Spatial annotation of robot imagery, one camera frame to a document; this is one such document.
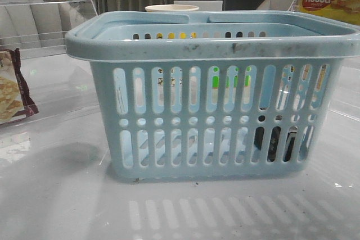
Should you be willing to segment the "cream paper cup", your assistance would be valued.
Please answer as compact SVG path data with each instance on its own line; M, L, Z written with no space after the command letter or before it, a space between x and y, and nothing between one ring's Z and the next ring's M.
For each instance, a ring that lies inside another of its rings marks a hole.
M190 12L198 10L198 6L185 4L159 4L145 7L146 12Z

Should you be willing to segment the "light blue plastic basket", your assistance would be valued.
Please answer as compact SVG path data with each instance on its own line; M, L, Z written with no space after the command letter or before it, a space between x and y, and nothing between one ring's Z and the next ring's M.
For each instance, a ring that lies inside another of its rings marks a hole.
M341 64L359 55L359 27L289 11L116 11L65 42L90 63L118 176L263 178L306 167Z

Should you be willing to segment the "maroon cracker snack packet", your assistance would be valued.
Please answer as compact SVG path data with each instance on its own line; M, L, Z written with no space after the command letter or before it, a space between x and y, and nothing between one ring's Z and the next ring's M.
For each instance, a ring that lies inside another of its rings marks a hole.
M1 125L38 114L21 73L20 50L1 50Z

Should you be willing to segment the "black tissue pack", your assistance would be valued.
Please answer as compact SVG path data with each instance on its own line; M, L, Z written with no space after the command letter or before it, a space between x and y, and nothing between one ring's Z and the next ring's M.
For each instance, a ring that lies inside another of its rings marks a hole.
M297 134L297 129L298 128L296 126L292 126L288 131L286 144L285 144L287 150L285 151L285 156L283 157L284 161L289 161L291 157L296 134ZM274 162L274 160L276 159L278 144L280 142L280 135L281 135L281 128L279 126L275 126L272 129L271 138L269 140L268 156L267 156L268 162ZM261 150L262 148L263 138L264 138L264 128L262 127L256 128L254 135L254 146L258 150Z

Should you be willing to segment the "clear acrylic right stand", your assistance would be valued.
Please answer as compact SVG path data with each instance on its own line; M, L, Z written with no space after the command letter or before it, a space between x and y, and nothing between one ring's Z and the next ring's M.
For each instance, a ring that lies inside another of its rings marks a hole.
M300 0L291 0L290 4L287 8L287 11L291 11L291 12L299 12L300 11Z

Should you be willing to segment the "clear acrylic display shelf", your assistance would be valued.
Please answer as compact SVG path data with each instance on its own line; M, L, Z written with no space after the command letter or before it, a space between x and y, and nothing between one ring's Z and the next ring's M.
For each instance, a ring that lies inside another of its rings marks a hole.
M1 49L22 58L61 55L65 35L97 15L94 0L1 0Z

